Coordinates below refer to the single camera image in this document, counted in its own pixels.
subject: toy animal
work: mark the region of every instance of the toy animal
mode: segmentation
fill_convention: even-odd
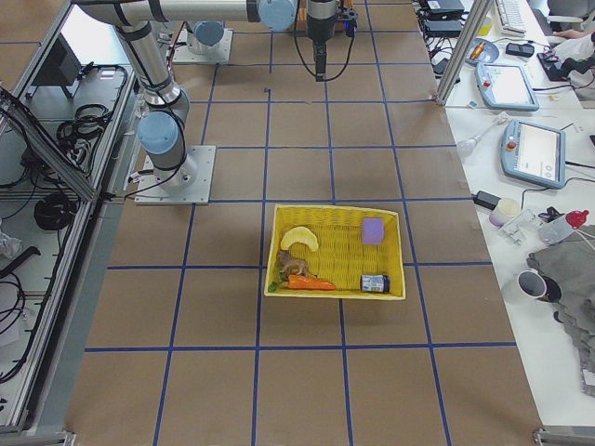
[[[281,264],[281,273],[285,276],[289,274],[297,274],[299,276],[309,276],[308,264],[306,260],[292,257],[289,251],[280,250],[277,255],[277,260]]]

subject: brown floor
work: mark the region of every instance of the brown floor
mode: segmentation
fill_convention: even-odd
[[[68,415],[77,444],[533,444],[536,407],[413,9],[356,9],[352,64],[328,85],[288,34],[243,23],[234,65],[175,68],[188,143],[218,146],[212,200],[126,204]],[[331,73],[347,43],[331,41]],[[407,299],[263,297],[275,203],[399,212]]]
[[[2,0],[0,85],[12,90],[29,66],[65,0]]]

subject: yellow basket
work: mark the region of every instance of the yellow basket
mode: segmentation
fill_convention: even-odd
[[[362,243],[364,218],[381,218],[384,239],[380,245]],[[337,286],[336,291],[290,290],[269,287],[278,277],[277,255],[284,234],[296,226],[305,226],[318,238],[319,249],[294,243],[289,248],[293,257],[303,258],[310,273]],[[390,278],[386,294],[361,291],[363,274],[385,274]],[[271,249],[267,266],[265,295],[279,297],[333,297],[336,299],[405,299],[401,235],[397,214],[379,209],[347,206],[282,205],[275,206]]]

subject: white mug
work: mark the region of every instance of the white mug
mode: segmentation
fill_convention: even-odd
[[[490,214],[490,223],[501,227],[521,213],[521,205],[511,198],[501,198]]]
[[[548,290],[546,281],[535,269],[526,269],[502,287],[502,295],[510,302],[541,299]]]

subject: banana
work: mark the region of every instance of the banana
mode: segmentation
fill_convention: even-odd
[[[304,243],[313,253],[318,251],[318,239],[316,235],[305,226],[297,226],[286,232],[281,239],[281,249],[287,251],[294,243]]]

